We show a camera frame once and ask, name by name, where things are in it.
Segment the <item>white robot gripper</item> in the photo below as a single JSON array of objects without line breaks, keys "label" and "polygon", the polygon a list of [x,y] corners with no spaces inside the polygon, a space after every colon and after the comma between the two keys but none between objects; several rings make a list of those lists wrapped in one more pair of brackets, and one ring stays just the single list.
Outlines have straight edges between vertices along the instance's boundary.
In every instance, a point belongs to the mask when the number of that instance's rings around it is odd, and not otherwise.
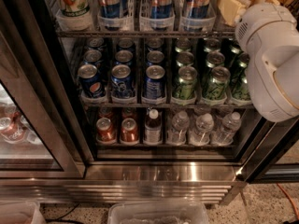
[{"label": "white robot gripper", "polygon": [[218,0],[225,23],[236,26],[235,38],[240,47],[250,55],[257,51],[293,54],[299,50],[297,21],[291,12],[280,6],[278,0],[255,0],[255,3],[258,5],[249,8],[250,0]]}]

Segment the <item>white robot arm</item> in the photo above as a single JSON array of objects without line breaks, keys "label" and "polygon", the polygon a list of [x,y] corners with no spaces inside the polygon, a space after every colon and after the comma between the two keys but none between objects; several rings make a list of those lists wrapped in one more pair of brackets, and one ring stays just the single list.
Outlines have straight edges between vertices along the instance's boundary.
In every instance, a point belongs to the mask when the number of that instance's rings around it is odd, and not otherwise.
[{"label": "white robot arm", "polygon": [[217,0],[225,23],[249,55],[246,77],[254,107],[272,122],[299,115],[299,32],[291,12],[264,0]]}]

